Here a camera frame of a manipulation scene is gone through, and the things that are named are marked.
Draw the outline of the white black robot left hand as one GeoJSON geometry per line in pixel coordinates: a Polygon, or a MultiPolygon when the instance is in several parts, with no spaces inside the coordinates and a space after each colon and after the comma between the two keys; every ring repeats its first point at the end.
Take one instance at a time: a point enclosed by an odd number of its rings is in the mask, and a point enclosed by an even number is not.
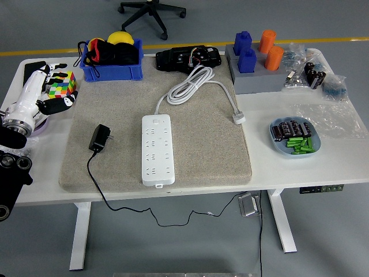
{"type": "Polygon", "coordinates": [[[66,66],[65,63],[52,63],[35,70],[23,86],[18,101],[6,112],[3,125],[27,125],[34,129],[40,116],[68,110],[76,101],[78,91],[73,90],[65,97],[53,99],[46,93],[46,86],[57,83],[60,79],[56,77],[62,76],[55,70],[66,66]]]}

